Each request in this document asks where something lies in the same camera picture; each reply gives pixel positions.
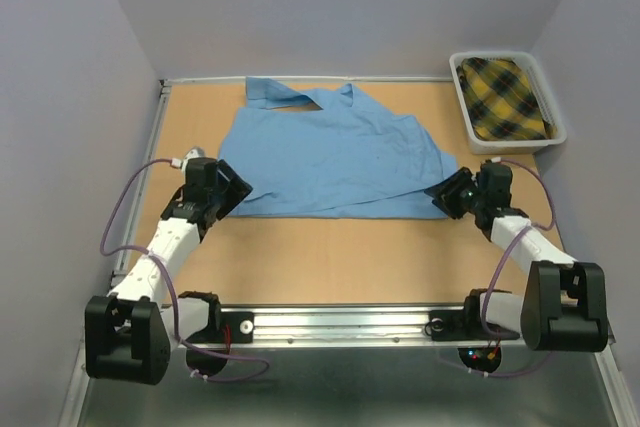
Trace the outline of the light blue long sleeve shirt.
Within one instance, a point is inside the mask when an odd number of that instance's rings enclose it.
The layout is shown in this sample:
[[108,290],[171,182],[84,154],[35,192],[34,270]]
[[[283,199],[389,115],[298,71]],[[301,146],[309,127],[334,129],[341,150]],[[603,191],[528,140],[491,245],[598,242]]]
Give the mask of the light blue long sleeve shirt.
[[454,174],[413,115],[353,84],[295,90],[249,77],[219,156],[253,188],[237,217],[441,219],[427,188]]

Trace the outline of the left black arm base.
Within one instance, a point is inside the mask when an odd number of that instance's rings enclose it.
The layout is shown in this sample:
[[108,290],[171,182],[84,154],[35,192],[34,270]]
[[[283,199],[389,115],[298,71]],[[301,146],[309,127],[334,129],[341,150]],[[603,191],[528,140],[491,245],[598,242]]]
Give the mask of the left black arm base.
[[187,341],[194,344],[251,344],[255,325],[251,311],[225,311],[209,314],[207,324],[191,333]]

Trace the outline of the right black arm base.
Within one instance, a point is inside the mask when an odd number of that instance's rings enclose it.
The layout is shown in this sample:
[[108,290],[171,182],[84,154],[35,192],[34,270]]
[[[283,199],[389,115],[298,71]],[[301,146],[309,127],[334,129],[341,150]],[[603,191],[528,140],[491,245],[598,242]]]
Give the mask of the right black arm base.
[[466,313],[463,309],[437,309],[429,312],[424,326],[428,337],[435,342],[489,341],[496,334],[483,328],[478,314]]

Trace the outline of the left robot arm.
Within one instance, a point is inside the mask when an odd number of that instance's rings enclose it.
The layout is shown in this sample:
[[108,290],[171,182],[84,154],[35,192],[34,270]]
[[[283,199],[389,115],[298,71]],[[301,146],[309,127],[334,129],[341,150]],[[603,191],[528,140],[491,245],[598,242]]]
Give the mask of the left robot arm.
[[173,278],[209,229],[252,188],[227,162],[197,149],[167,163],[183,173],[184,183],[162,211],[149,245],[133,246],[140,256],[129,273],[85,307],[85,367],[91,378],[156,385],[188,337],[210,341],[227,332],[218,296],[178,294]]

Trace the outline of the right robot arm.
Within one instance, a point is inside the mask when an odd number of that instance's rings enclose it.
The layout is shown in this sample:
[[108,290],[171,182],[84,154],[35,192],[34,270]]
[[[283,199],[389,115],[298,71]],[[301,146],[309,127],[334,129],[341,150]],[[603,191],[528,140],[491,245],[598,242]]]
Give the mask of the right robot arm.
[[512,206],[518,162],[496,157],[476,173],[461,168],[426,189],[451,219],[470,215],[503,254],[479,303],[460,313],[472,337],[519,334],[534,351],[601,352],[609,343],[605,275],[546,238],[542,226]]

